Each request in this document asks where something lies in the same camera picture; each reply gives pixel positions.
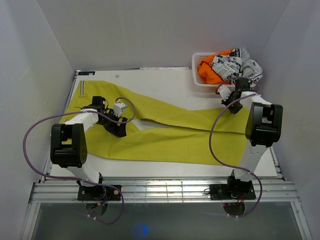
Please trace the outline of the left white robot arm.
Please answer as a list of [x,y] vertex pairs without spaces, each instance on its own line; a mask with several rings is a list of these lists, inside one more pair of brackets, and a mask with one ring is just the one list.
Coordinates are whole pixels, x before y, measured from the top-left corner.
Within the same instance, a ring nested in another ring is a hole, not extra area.
[[109,108],[104,97],[93,96],[91,104],[82,107],[72,119],[54,124],[51,128],[50,160],[52,164],[71,172],[80,186],[89,187],[88,193],[95,200],[100,200],[106,195],[106,187],[101,184],[102,175],[87,163],[86,131],[94,125],[101,125],[115,137],[125,137],[126,124],[134,118],[128,119],[122,116],[128,104],[121,100],[131,104],[135,116],[136,108],[126,97],[118,97],[113,107]]

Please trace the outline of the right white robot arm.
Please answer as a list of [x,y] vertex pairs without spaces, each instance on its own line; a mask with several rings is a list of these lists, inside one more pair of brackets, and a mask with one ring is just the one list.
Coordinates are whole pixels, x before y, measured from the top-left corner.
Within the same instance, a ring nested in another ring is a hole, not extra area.
[[237,114],[243,107],[249,110],[245,127],[247,143],[238,168],[232,170],[227,183],[218,187],[218,197],[224,199],[256,198],[252,180],[258,163],[269,147],[279,141],[282,131],[283,106],[264,100],[251,87],[250,80],[235,77],[235,88],[230,91],[221,86],[218,93],[221,103],[232,114]]

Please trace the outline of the yellow-green trousers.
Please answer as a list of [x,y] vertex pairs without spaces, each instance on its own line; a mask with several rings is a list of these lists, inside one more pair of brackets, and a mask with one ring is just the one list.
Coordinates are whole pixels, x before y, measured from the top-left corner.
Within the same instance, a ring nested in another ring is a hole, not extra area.
[[116,137],[96,124],[85,134],[92,155],[115,160],[237,165],[244,153],[249,115],[246,108],[237,114],[221,108],[188,110],[111,82],[90,80],[77,87],[62,120],[70,120],[94,96],[104,97],[109,103],[118,97],[128,98],[136,114],[130,106],[124,111],[126,118],[150,120],[161,127],[140,130],[129,122],[126,136]]

